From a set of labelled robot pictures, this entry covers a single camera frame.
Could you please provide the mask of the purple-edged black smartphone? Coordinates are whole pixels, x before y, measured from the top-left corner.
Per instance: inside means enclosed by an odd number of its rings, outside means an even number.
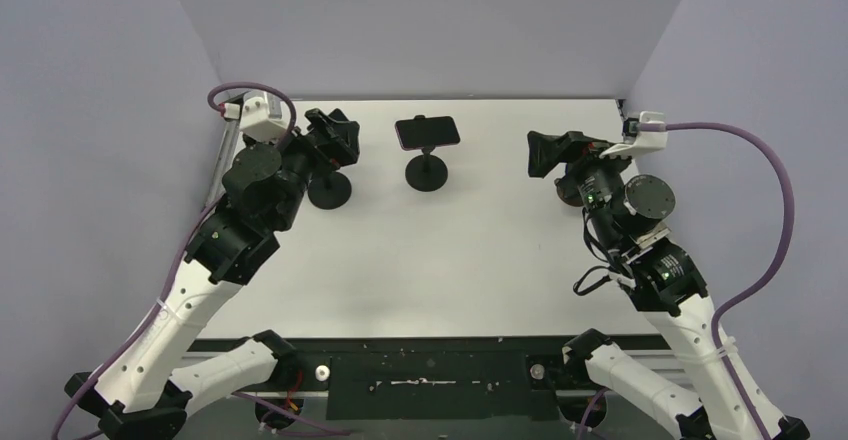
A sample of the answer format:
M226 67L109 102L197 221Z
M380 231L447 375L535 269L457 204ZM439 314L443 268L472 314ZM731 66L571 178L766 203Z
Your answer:
M451 116L416 116L394 124L400 148L405 151L458 145L461 137Z

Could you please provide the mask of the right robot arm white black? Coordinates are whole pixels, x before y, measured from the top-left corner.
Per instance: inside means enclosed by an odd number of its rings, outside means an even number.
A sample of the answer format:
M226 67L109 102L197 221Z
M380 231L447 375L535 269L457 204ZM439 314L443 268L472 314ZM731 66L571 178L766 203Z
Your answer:
M689 386L646 367L595 329L565 344L563 376L577 387L593 383L618 394L676 439L807 439L805 423L757 385L694 260L671 239L671 187L653 175L622 177L633 158L667 141L659 123L635 127L619 143L579 131L527 136L529 175L542 178L565 166L557 187L580 202L584 240L600 254L603 282L617 284L658 331Z

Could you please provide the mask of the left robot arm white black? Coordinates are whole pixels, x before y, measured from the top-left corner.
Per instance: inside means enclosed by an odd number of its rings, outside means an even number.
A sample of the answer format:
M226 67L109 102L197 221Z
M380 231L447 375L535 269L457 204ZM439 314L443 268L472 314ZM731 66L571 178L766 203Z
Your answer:
M187 419L239 390L283 389L301 365L271 330L192 366L181 361L216 313L278 250L315 181L360 156L359 124L340 110L305 114L306 129L265 127L248 135L224 174L221 198L201 215L177 254L165 295L117 358L74 375L66 392L110 439L171 439Z

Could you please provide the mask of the black round-base phone stand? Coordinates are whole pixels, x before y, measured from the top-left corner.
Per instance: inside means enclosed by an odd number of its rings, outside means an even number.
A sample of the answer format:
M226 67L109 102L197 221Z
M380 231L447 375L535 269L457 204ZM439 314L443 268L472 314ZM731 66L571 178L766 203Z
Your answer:
M432 192L447 180L446 164L432 155L435 148L420 150L421 154L407 164L406 180L416 190Z

